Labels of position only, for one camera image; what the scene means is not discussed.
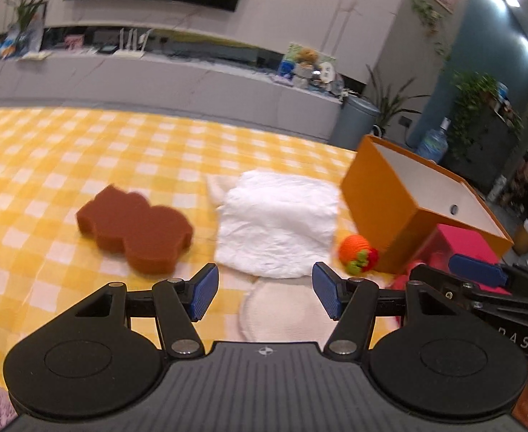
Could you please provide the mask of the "brown bear-shaped sponge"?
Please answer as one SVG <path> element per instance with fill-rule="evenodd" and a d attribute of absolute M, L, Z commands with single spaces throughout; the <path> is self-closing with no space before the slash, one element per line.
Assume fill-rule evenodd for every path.
<path fill-rule="evenodd" d="M 183 213 L 153 206 L 137 192 L 109 185 L 76 213 L 79 232 L 98 249 L 121 253 L 143 274 L 171 274 L 192 245 L 194 228 Z"/>

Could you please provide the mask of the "white cloth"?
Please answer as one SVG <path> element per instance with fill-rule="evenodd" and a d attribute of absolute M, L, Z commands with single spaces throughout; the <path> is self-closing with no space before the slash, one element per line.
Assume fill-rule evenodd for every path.
<path fill-rule="evenodd" d="M 334 184 L 250 170 L 208 175 L 206 187 L 218 214 L 218 264 L 259 278 L 295 279 L 330 262 L 340 201 Z"/>

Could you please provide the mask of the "pink sponge block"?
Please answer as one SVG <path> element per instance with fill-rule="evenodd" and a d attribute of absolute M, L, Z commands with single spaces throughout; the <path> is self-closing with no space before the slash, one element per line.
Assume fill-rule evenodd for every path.
<path fill-rule="evenodd" d="M 405 272 L 396 277 L 388 288 L 403 290 L 411 270 L 422 264 L 453 275 L 449 271 L 449 259 L 456 253 L 487 263 L 499 263 L 496 254 L 493 253 L 479 232 L 447 224 L 438 224 L 431 236 L 427 238 L 409 261 L 408 266 L 405 267 Z M 479 288 L 488 292 L 509 294 L 505 287 L 491 288 L 479 285 Z"/>

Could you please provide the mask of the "orange knitted toy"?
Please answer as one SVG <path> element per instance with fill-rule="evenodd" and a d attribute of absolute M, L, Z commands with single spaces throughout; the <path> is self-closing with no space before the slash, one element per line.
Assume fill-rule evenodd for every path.
<path fill-rule="evenodd" d="M 367 238 L 360 234 L 351 234 L 341 242 L 338 258 L 347 274 L 356 277 L 375 268 L 379 253 Z"/>

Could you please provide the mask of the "orange storage box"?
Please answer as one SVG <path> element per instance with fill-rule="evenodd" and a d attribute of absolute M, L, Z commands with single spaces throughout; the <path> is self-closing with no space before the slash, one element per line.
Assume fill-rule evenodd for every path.
<path fill-rule="evenodd" d="M 378 250 L 380 272 L 404 270 L 439 223 L 475 230 L 498 257 L 513 246 L 466 180 L 376 136 L 360 142 L 340 189 L 357 231 Z"/>

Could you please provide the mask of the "blue water jug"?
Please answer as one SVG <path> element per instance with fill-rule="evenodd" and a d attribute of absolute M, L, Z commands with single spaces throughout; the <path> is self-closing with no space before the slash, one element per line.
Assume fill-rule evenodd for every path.
<path fill-rule="evenodd" d="M 449 149 L 447 130 L 451 121 L 445 117 L 438 129 L 431 129 L 421 139 L 416 148 L 416 154 L 426 160 L 438 163 Z"/>

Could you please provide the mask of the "dark side cabinet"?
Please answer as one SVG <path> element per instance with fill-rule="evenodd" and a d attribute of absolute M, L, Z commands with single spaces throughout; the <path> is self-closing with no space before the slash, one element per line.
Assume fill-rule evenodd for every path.
<path fill-rule="evenodd" d="M 492 102 L 482 110 L 472 133 L 475 141 L 465 156 L 458 159 L 447 152 L 441 165 L 486 194 L 516 151 L 523 123 L 516 112 L 509 109 L 508 103 Z"/>

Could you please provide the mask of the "bushy green plant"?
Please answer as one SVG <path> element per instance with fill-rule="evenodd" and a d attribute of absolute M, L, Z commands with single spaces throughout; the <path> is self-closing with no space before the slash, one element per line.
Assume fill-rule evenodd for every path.
<path fill-rule="evenodd" d="M 488 73 L 456 71 L 452 84 L 457 94 L 451 110 L 451 124 L 447 133 L 449 153 L 458 159 L 472 146 L 472 129 L 479 123 L 482 110 L 497 102 L 498 81 Z"/>

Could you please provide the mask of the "floor plant long leaves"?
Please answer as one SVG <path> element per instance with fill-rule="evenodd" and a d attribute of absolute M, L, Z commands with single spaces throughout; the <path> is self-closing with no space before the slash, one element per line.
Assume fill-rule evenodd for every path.
<path fill-rule="evenodd" d="M 421 114 L 420 110 L 406 107 L 405 105 L 414 99 L 428 99 L 429 94 L 410 95 L 406 91 L 416 81 L 412 76 L 401 84 L 395 91 L 393 84 L 385 84 L 376 67 L 367 66 L 369 74 L 368 85 L 370 91 L 368 100 L 376 107 L 377 115 L 372 126 L 371 135 L 383 138 L 386 129 L 394 117 L 400 114 Z"/>

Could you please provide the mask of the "grey trash bin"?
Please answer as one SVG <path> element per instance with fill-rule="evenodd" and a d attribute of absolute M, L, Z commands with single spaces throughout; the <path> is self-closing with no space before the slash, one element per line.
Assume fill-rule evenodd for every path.
<path fill-rule="evenodd" d="M 369 100 L 348 96 L 344 99 L 328 143 L 347 150 L 357 150 L 363 137 L 372 131 L 379 115 L 379 109 Z"/>

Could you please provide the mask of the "yellow checkered tablecloth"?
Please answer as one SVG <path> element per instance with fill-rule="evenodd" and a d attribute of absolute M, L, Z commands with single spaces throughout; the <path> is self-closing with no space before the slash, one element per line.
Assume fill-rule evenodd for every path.
<path fill-rule="evenodd" d="M 292 136 L 156 114 L 0 108 L 0 383 L 10 348 L 103 285 L 153 279 L 79 234 L 77 210 L 108 185 L 187 216 L 193 244 L 175 276 L 213 258 L 206 177 L 249 170 L 339 183 L 351 151 Z"/>

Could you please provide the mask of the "grey tv cabinet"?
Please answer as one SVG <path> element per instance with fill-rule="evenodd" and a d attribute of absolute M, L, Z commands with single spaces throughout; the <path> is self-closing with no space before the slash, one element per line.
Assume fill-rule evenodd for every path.
<path fill-rule="evenodd" d="M 338 99 L 274 83 L 258 71 L 157 55 L 54 52 L 0 60 L 0 106 L 71 106 L 204 119 L 326 141 Z"/>

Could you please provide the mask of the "round white fan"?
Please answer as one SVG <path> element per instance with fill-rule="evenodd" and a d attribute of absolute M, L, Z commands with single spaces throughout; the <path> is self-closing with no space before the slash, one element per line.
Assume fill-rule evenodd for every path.
<path fill-rule="evenodd" d="M 323 84 L 332 83 L 336 77 L 336 71 L 332 63 L 322 62 L 320 65 L 320 81 Z"/>

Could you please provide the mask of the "teddy bear on cabinet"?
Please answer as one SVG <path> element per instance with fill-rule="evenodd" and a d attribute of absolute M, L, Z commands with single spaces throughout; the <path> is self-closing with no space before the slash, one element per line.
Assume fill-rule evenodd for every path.
<path fill-rule="evenodd" d="M 313 77 L 318 61 L 318 53 L 311 48 L 303 47 L 295 57 L 293 84 L 299 89 L 306 89 Z"/>

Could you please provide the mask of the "hanging vine plant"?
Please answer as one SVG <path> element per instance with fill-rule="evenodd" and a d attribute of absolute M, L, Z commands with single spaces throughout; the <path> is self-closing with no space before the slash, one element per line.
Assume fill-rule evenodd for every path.
<path fill-rule="evenodd" d="M 445 62 L 450 60 L 451 49 L 443 33 L 442 14 L 426 0 L 411 0 L 411 10 L 419 19 L 424 35 L 432 44 L 435 54 Z"/>

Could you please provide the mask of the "white wifi router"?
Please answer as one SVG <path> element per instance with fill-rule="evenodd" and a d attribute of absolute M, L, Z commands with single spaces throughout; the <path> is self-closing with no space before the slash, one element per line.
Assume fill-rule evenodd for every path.
<path fill-rule="evenodd" d="M 138 33 L 137 28 L 120 29 L 119 45 L 113 57 L 126 59 L 141 59 L 144 57 L 147 42 L 152 30 L 148 29 L 142 34 Z"/>

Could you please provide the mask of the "potted plant on cabinet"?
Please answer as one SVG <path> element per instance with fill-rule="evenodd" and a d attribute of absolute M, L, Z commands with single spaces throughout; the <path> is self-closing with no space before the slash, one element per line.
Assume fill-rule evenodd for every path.
<path fill-rule="evenodd" d="M 18 56 L 38 53 L 44 39 L 47 3 L 49 0 L 8 0 L 14 9 L 18 35 L 15 38 L 15 52 Z"/>

